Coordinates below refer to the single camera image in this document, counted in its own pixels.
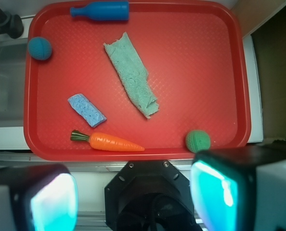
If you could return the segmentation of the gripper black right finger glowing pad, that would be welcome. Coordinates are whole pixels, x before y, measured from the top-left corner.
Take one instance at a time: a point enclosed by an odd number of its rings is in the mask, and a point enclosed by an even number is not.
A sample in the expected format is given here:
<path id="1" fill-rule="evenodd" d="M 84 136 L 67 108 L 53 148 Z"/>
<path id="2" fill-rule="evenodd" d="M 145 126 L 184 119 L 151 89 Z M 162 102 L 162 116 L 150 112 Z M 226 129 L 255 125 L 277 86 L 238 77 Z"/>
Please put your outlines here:
<path id="1" fill-rule="evenodd" d="M 190 191 L 209 231 L 286 231 L 286 147 L 200 151 Z"/>

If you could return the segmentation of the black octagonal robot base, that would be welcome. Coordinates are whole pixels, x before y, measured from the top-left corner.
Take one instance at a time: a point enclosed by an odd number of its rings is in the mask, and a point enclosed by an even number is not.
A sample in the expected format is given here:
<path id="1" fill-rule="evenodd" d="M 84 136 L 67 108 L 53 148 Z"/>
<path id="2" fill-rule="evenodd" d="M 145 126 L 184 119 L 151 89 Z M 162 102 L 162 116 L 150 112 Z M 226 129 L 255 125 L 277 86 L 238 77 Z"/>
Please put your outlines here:
<path id="1" fill-rule="evenodd" d="M 105 186 L 113 231 L 200 231 L 190 182 L 168 160 L 130 161 Z"/>

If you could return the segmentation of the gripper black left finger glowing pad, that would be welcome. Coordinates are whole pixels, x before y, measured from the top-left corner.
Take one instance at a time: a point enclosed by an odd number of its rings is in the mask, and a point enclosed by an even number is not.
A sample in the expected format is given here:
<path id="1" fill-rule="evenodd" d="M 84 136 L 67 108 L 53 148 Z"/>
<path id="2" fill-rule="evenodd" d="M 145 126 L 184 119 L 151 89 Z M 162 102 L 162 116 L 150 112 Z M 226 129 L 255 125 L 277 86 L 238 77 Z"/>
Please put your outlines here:
<path id="1" fill-rule="evenodd" d="M 73 231 L 75 178 L 62 164 L 0 168 L 0 231 Z"/>

